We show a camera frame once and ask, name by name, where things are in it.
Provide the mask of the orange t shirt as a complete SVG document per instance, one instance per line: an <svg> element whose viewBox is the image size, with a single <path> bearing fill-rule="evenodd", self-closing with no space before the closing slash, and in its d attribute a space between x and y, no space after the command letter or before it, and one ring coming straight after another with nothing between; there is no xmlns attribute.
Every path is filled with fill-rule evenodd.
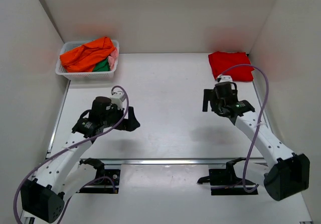
<svg viewBox="0 0 321 224"><path fill-rule="evenodd" d="M67 51L59 58L67 72L92 72L96 64L108 58L116 49L109 37L102 37Z"/></svg>

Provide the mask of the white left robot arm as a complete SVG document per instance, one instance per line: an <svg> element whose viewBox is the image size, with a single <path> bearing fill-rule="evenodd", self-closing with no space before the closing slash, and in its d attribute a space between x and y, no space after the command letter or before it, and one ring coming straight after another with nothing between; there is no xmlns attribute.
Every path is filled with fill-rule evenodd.
<svg viewBox="0 0 321 224"><path fill-rule="evenodd" d="M56 222L74 193L88 182L99 183L104 179L104 164L100 160L80 157L105 131L132 132L139 128L133 107L123 107L126 100L128 97L122 91L95 98L91 109L80 115L62 150L41 165L33 179L22 182L24 211L47 223Z"/></svg>

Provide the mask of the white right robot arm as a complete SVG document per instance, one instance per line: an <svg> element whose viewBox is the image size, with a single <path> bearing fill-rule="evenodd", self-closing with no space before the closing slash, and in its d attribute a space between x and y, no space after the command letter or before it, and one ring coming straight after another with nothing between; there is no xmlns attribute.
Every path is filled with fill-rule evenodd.
<svg viewBox="0 0 321 224"><path fill-rule="evenodd" d="M309 187L310 161L305 154L296 154L283 144L266 126L247 100L238 99L237 85L222 81L213 89L204 89L202 111L211 110L228 118L254 142L266 164L251 163L244 157L228 161L224 169L212 170L211 185L261 185L269 196L281 201Z"/></svg>

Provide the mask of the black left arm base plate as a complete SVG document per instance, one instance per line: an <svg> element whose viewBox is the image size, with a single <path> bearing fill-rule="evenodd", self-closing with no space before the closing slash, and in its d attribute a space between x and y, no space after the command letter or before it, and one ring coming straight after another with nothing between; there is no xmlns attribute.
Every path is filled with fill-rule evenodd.
<svg viewBox="0 0 321 224"><path fill-rule="evenodd" d="M81 188L78 193L86 194L118 194L120 185L120 165L105 165L104 173L97 174L96 180Z"/></svg>

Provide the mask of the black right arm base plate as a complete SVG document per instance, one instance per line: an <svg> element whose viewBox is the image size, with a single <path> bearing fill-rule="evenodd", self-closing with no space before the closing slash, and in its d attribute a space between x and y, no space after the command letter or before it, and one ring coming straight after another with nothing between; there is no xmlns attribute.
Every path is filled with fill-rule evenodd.
<svg viewBox="0 0 321 224"><path fill-rule="evenodd" d="M212 196L258 195L257 188L252 192L245 191L242 178L235 174L234 165L245 160L246 158L240 157L228 161L224 168L209 169L209 175L199 178L197 184L210 183Z"/></svg>

